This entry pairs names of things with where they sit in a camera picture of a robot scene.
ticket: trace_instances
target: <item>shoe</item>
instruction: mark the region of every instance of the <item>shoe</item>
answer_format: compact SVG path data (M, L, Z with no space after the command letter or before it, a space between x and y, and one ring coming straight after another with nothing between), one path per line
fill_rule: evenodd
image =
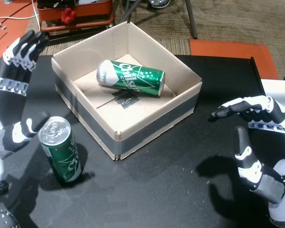
M171 0L148 0L149 4L154 8L165 8Z

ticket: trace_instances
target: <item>orange mat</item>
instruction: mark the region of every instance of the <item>orange mat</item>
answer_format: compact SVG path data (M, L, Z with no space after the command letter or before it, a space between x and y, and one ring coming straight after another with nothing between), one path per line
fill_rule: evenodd
M232 58L253 57L262 79L279 79L275 64L267 46L240 42L190 40L193 56L215 56Z
M30 3L30 0L14 0L9 5L4 5L3 1L0 1L0 17L10 16L12 13L19 10L21 7ZM30 17L33 15L33 7L29 5L24 9L20 10L18 13L13 15L13 17L24 18ZM6 20L2 25L6 26L7 34L0 39L0 57L2 57L2 53L5 49L12 44L14 40L18 37L22 37L27 29L29 19L26 20Z

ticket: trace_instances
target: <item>white cable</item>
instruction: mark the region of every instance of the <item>white cable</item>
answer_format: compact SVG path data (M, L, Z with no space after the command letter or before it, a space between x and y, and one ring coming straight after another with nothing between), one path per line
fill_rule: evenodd
M13 20L25 20L25 19L31 19L31 18L35 18L35 16L31 16L31 17L27 17L27 18L15 18L15 17L0 17L0 19L13 19Z
M38 18L38 14L36 12L36 9L35 9L34 0L32 0L32 5L33 5L34 14L36 16L36 21L37 21L37 24L38 24L38 28L39 28L39 31L40 31L39 18Z

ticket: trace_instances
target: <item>beer can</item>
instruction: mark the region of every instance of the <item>beer can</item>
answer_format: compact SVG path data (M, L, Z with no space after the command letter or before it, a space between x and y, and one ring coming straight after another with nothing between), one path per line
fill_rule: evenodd
M74 181L82 168L70 123L60 116L50 117L38 138L58 181Z
M99 84L160 96L165 72L162 70L105 60L100 63L96 79Z

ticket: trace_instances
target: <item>chair leg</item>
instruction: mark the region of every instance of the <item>chair leg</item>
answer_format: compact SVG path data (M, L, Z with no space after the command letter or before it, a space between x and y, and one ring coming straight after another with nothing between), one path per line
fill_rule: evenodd
M132 14L132 12L137 8L137 6L139 5L139 3L141 3L141 2L142 2L142 0L136 0L136 1L132 4L132 6L130 7L130 9L125 12L125 14L124 14L123 18L121 19L120 23L125 22L125 21L129 18L129 16Z
M197 39L198 34L196 32L196 27L195 27L195 22L194 22L194 17L193 17L193 12L192 12L192 6L190 0L186 0L186 5L187 5L187 11L188 11L188 16L189 16L189 21L191 25L191 31L193 34L193 38Z
M125 6L125 12L129 10L129 7L130 7L130 0L127 0L126 6ZM130 23L130 21L131 21L131 14L128 17L128 23Z

